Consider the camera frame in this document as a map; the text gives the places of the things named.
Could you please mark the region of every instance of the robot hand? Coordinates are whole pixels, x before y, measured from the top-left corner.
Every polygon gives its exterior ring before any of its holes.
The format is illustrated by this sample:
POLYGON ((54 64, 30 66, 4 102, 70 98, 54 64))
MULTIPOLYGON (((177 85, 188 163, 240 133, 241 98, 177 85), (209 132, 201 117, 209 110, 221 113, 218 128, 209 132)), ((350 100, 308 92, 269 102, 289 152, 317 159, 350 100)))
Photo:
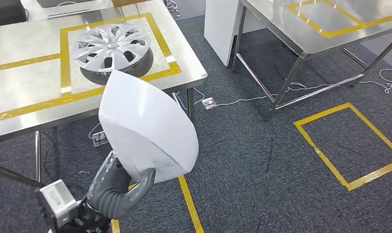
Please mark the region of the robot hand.
POLYGON ((107 156, 87 193, 87 204, 104 217, 127 216, 154 184, 156 169, 149 168, 130 191, 131 177, 113 151, 107 156))
POLYGON ((62 180, 41 188, 36 194, 53 233, 104 233, 111 218, 128 216, 147 195, 155 174, 154 168, 145 170, 140 182, 129 191, 131 177, 112 151, 83 200, 76 201, 62 180))

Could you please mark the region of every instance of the silver hubcap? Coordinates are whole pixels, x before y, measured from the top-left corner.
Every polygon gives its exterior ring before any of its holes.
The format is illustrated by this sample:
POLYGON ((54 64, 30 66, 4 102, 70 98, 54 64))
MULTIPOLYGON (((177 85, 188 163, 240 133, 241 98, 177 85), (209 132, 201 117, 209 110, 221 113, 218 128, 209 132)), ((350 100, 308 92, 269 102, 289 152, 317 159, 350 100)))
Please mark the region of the silver hubcap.
POLYGON ((129 23, 108 24, 80 35, 71 56, 94 72, 126 69, 140 61, 150 47, 150 34, 129 23))

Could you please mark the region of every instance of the white foam block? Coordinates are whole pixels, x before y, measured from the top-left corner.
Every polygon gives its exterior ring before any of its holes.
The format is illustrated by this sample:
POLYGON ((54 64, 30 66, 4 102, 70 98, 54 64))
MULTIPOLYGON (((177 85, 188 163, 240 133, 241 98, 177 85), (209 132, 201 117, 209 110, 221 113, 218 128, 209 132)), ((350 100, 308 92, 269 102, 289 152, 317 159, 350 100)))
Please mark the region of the white foam block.
POLYGON ((199 152, 193 124, 166 93, 120 71, 104 90, 99 119, 115 155, 133 180, 156 168, 155 182, 190 172, 199 152))

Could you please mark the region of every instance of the table top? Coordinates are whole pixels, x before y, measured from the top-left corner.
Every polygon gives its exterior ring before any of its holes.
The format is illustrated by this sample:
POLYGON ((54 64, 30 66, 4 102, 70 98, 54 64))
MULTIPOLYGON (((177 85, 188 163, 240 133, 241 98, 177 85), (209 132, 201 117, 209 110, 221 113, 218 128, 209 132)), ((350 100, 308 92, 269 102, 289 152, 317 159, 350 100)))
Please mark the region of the table top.
POLYGON ((141 79, 166 92, 204 83, 161 0, 0 26, 0 141, 97 114, 104 87, 81 74, 69 51, 87 29, 126 21, 151 32, 154 62, 141 79))
POLYGON ((392 32, 392 0, 239 0, 304 59, 392 32))

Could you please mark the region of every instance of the yellow tape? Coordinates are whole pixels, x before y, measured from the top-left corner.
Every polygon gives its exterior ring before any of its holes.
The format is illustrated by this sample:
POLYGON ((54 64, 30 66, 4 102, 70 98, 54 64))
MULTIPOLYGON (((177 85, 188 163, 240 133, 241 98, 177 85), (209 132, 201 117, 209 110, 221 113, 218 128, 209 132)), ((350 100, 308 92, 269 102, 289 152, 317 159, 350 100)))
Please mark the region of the yellow tape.
POLYGON ((196 208, 194 207, 193 199, 191 198, 191 194, 184 176, 179 176, 179 183, 187 204, 188 212, 190 213, 191 221, 193 221, 194 229, 197 233, 203 233, 204 230, 202 224, 200 223, 199 216, 197 215, 196 208))
POLYGON ((112 219, 111 223, 111 233, 120 233, 120 225, 117 219, 112 219))
POLYGON ((47 55, 47 56, 35 57, 35 58, 26 59, 26 60, 22 60, 22 61, 18 61, 18 62, 11 62, 11 63, 2 64, 2 65, 0 65, 0 70, 30 65, 30 64, 38 63, 38 62, 45 62, 45 61, 54 60, 54 59, 58 59, 58 58, 60 58, 59 53, 47 55))
POLYGON ((330 0, 307 0, 307 1, 300 2, 300 3, 293 3, 290 5, 287 5, 287 8, 289 10, 291 10, 295 15, 297 15, 302 21, 304 21, 306 24, 308 24, 311 28, 313 28, 315 31, 317 31, 318 33, 320 33, 322 36, 324 36, 326 38, 332 38, 332 37, 335 37, 338 35, 351 33, 351 32, 354 32, 354 31, 357 31, 360 29, 376 26, 378 24, 385 23, 385 22, 392 20, 392 16, 387 16, 387 17, 363 22, 363 21, 359 20, 358 18, 356 18, 355 16, 348 13, 347 11, 340 8, 338 5, 332 3, 330 0), (330 7, 334 8, 335 10, 339 11, 344 16, 348 17, 349 19, 351 19, 352 21, 357 23, 357 25, 347 27, 347 28, 342 28, 342 29, 332 31, 332 32, 326 32, 324 29, 320 28, 315 22, 313 22, 312 20, 307 18, 303 13, 299 12, 297 9, 300 6, 310 5, 310 4, 314 4, 314 3, 318 3, 318 2, 325 2, 330 7))
POLYGON ((349 19, 351 19, 352 21, 356 22, 357 24, 364 24, 358 18, 349 14, 347 11, 341 9, 337 4, 332 3, 330 0, 322 0, 322 1, 324 1, 327 5, 331 6, 333 9, 339 11, 342 15, 344 15, 344 16, 348 17, 349 19))
POLYGON ((326 115, 335 113, 337 111, 350 108, 359 118, 363 120, 363 122, 369 126, 372 131, 377 134, 391 149, 392 149, 392 142, 389 141, 385 135, 383 135, 365 116, 362 115, 359 110, 357 110, 351 103, 345 103, 342 105, 339 105, 337 107, 322 111, 320 113, 314 114, 312 116, 306 117, 304 119, 298 120, 294 122, 293 124, 296 126, 296 128, 299 130, 299 132, 302 134, 302 136, 305 138, 305 140, 314 148, 315 152, 319 155, 319 157, 323 160, 323 162, 327 165, 327 167, 330 169, 330 171, 333 173, 333 175, 339 180, 339 182, 347 188, 348 191, 351 191, 357 187, 360 187, 364 185, 365 183, 368 183, 376 178, 379 178, 383 176, 386 173, 389 173, 392 171, 392 163, 384 166, 374 172, 371 172, 355 181, 352 181, 348 183, 343 176, 338 172, 338 170, 334 167, 334 165, 329 161, 329 159, 323 154, 323 152, 316 146, 316 144, 311 140, 309 134, 303 129, 302 125, 307 124, 311 121, 320 119, 326 115))
POLYGON ((72 95, 63 95, 60 98, 53 99, 53 100, 48 100, 40 103, 35 103, 29 106, 13 109, 10 111, 6 111, 3 113, 0 113, 0 120, 8 119, 11 117, 16 117, 22 114, 26 113, 32 113, 41 109, 46 109, 50 107, 55 107, 58 105, 66 104, 66 103, 71 103, 77 100, 82 100, 87 97, 92 97, 95 95, 102 94, 104 90, 104 87, 96 88, 93 90, 85 91, 85 92, 80 92, 77 94, 72 94, 72 95))
MULTIPOLYGON (((137 183, 131 184, 128 188, 128 190, 132 189, 134 186, 136 186, 137 183)), ((111 232, 112 233, 120 233, 120 225, 119 225, 119 220, 117 219, 112 219, 111 220, 111 232)))
MULTIPOLYGON (((164 56, 165 57, 170 56, 171 51, 170 51, 163 35, 161 34, 151 13, 144 13, 144 14, 140 14, 140 15, 121 17, 121 18, 115 18, 115 19, 105 20, 105 21, 100 21, 100 22, 95 22, 95 23, 82 24, 82 25, 78 25, 78 26, 62 28, 60 30, 60 54, 53 54, 53 55, 37 57, 37 58, 27 59, 24 61, 0 65, 0 70, 1 70, 1 69, 7 69, 7 68, 23 66, 23 65, 28 65, 28 64, 32 64, 32 63, 43 62, 43 61, 48 61, 48 60, 60 58, 60 72, 61 72, 60 83, 61 83, 62 96, 57 99, 48 100, 45 102, 36 103, 36 104, 32 104, 30 106, 26 106, 26 107, 22 107, 22 108, 18 108, 18 109, 13 109, 10 111, 0 113, 0 120, 8 119, 11 117, 16 117, 16 116, 19 116, 22 114, 35 112, 35 111, 39 111, 42 109, 46 109, 46 108, 50 108, 50 107, 58 106, 61 104, 65 104, 65 103, 69 103, 69 102, 73 102, 73 101, 77 101, 77 100, 82 100, 85 98, 89 98, 89 97, 92 97, 95 95, 102 94, 104 87, 99 87, 99 88, 96 88, 93 90, 89 90, 89 91, 85 91, 85 92, 77 93, 77 94, 71 93, 68 32, 84 29, 86 27, 97 27, 97 26, 104 25, 104 24, 118 23, 118 22, 136 19, 136 18, 140 18, 140 17, 146 18, 164 56)), ((145 81, 152 81, 152 80, 156 80, 159 78, 167 77, 169 75, 181 73, 181 69, 179 68, 177 62, 170 62, 169 67, 170 68, 167 70, 163 70, 163 71, 160 71, 157 73, 145 75, 140 78, 145 81)))

